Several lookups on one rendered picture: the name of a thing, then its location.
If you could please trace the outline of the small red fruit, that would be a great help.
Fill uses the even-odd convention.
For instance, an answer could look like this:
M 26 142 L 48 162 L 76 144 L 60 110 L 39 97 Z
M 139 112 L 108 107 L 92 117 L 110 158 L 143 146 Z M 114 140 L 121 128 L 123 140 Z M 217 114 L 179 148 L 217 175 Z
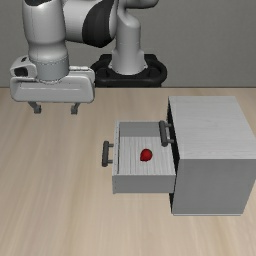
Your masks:
M 143 149 L 140 153 L 140 160 L 142 162 L 147 162 L 147 161 L 150 161 L 153 157 L 153 153 L 150 149 Z

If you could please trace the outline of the grey cabinet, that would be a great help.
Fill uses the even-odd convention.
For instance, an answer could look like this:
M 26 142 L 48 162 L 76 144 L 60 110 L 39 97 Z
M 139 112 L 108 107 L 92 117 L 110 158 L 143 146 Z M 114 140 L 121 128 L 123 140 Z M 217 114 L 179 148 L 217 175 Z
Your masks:
M 171 96 L 174 215 L 241 215 L 256 181 L 256 137 L 233 96 Z

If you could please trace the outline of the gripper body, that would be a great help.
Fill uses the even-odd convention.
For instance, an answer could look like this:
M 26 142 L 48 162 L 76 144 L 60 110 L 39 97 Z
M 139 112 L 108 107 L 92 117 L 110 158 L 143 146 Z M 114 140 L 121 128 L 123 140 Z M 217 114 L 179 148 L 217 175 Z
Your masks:
M 10 68 L 10 94 L 18 102 L 91 103 L 94 71 L 70 66 L 67 76 L 52 81 L 38 79 L 37 68 L 27 56 L 18 57 Z

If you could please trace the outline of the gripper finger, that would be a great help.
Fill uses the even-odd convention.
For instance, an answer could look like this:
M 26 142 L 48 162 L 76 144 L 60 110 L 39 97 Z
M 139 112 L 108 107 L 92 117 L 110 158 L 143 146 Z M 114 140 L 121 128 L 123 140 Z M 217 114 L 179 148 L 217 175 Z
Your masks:
M 37 104 L 36 102 L 29 102 L 29 105 L 33 108 L 35 114 L 41 113 L 41 106 L 39 104 Z
M 81 103 L 74 103 L 72 106 L 71 106 L 71 115 L 77 115 L 78 114 L 78 108 L 80 106 Z

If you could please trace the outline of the grey open drawer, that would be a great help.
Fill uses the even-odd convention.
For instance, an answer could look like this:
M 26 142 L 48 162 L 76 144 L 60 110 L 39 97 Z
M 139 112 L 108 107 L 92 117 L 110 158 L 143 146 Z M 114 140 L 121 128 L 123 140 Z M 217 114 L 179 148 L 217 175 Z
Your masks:
M 103 142 L 102 166 L 112 165 L 112 191 L 116 193 L 172 193 L 176 180 L 166 121 L 117 121 L 114 142 Z M 140 153 L 150 149 L 153 157 L 142 162 Z

